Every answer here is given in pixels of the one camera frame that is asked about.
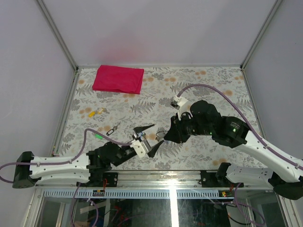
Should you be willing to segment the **blue tagged key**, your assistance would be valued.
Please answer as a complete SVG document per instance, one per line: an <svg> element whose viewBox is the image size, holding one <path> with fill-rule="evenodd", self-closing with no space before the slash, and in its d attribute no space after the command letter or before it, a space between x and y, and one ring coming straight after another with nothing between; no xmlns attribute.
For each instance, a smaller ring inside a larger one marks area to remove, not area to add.
<svg viewBox="0 0 303 227"><path fill-rule="evenodd" d="M139 137L140 137L140 138L144 138L145 136L146 136L146 133L145 133L145 132L140 132L140 133L139 133Z"/></svg>

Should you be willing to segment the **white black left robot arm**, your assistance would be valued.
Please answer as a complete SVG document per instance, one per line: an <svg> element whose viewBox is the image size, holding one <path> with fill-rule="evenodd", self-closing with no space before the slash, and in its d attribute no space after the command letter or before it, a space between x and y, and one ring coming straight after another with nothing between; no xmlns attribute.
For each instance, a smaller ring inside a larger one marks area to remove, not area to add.
<svg viewBox="0 0 303 227"><path fill-rule="evenodd" d="M92 187L100 186L105 178L103 174L131 158L154 157L163 143L150 146L140 133L150 126L136 127L133 139L128 143L108 140L103 146L84 152L82 145L79 153L73 157L38 157L31 151L23 152L17 159L12 187L30 188L38 185L72 184Z"/></svg>

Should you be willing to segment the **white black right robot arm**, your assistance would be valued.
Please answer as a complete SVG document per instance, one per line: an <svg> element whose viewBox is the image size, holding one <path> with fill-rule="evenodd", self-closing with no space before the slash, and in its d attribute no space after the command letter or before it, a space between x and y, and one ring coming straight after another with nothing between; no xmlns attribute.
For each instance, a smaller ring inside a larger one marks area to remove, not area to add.
<svg viewBox="0 0 303 227"><path fill-rule="evenodd" d="M242 183L269 187L290 200L303 196L303 164L301 159L291 157L279 148L266 142L262 144L249 126L237 117L221 116L213 104L197 101L189 111L180 111L176 101L172 106L179 111L171 117L171 126L164 139L185 143L190 136L210 136L219 145L234 148L257 159L263 168L221 163L216 172L216 182L223 187Z"/></svg>

